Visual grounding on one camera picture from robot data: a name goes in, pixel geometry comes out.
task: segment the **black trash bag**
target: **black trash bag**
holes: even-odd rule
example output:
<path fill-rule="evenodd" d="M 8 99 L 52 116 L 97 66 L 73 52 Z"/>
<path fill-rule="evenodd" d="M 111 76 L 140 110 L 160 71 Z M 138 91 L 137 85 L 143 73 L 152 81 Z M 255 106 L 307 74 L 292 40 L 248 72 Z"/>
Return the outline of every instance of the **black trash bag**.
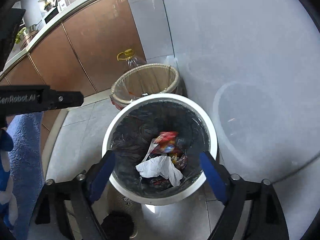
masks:
<path fill-rule="evenodd" d="M 136 170 L 146 156 L 151 140 L 161 131 L 176 131 L 188 164 L 181 171 L 183 179 L 177 187 L 156 183 L 155 178 L 142 178 Z M 115 179 L 127 190 L 147 198 L 175 195 L 189 187 L 201 174 L 199 154 L 209 150 L 209 138 L 198 116 L 183 105 L 171 101 L 147 103 L 131 111 L 116 127 L 111 149 L 116 154 Z"/>

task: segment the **crumpled white tissue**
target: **crumpled white tissue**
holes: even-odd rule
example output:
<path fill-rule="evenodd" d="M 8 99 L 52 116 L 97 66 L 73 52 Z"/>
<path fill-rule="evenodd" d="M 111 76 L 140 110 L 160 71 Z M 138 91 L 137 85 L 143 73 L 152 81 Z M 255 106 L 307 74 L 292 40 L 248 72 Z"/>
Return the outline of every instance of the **crumpled white tissue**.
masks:
<path fill-rule="evenodd" d="M 172 186 L 180 185 L 180 180 L 183 178 L 182 173 L 173 165 L 169 156 L 159 156 L 148 161 L 140 163 L 136 166 L 141 177 L 152 178 L 162 176 L 169 179 Z"/>

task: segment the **white tiled wall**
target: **white tiled wall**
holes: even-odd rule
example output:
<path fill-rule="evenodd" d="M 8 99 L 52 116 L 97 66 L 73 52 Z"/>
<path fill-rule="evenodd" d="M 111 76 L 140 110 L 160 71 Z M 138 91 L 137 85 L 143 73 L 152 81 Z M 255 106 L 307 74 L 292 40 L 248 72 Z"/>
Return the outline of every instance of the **white tiled wall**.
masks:
<path fill-rule="evenodd" d="M 155 62 L 162 60 L 164 56 L 172 55 L 173 48 L 163 0 L 128 2 L 147 61 Z"/>
<path fill-rule="evenodd" d="M 164 0 L 188 96 L 225 165 L 275 181 L 320 150 L 320 34 L 298 0 Z M 319 210 L 319 161 L 276 184 L 290 239 Z"/>

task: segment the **blue towel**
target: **blue towel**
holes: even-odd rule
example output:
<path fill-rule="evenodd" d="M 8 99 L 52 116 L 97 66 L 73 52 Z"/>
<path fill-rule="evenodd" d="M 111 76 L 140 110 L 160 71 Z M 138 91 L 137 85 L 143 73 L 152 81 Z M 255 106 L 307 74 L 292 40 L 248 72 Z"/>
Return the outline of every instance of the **blue towel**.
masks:
<path fill-rule="evenodd" d="M 17 240 L 27 239 L 31 215 L 44 185 L 39 146 L 41 119 L 42 113 L 17 115 L 7 130 L 13 140 L 13 150 L 8 154 L 18 205 L 13 229 Z"/>

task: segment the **trash can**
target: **trash can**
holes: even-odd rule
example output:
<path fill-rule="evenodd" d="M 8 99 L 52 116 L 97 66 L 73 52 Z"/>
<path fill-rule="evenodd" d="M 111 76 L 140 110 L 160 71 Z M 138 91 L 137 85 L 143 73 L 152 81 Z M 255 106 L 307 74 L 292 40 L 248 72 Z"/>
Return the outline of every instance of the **trash can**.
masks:
<path fill-rule="evenodd" d="M 144 95 L 176 93 L 179 72 L 172 66 L 146 64 L 123 74 L 111 87 L 110 99 L 121 110 Z"/>
<path fill-rule="evenodd" d="M 135 168 L 161 131 L 178 132 L 188 157 L 180 185 L 165 190 L 148 184 Z M 105 134 L 102 156 L 110 149 L 116 154 L 116 165 L 109 180 L 122 195 L 138 203 L 168 205 L 188 197 L 205 182 L 199 154 L 208 150 L 216 158 L 217 137 L 209 116 L 195 102 L 158 93 L 139 98 L 118 113 Z"/>

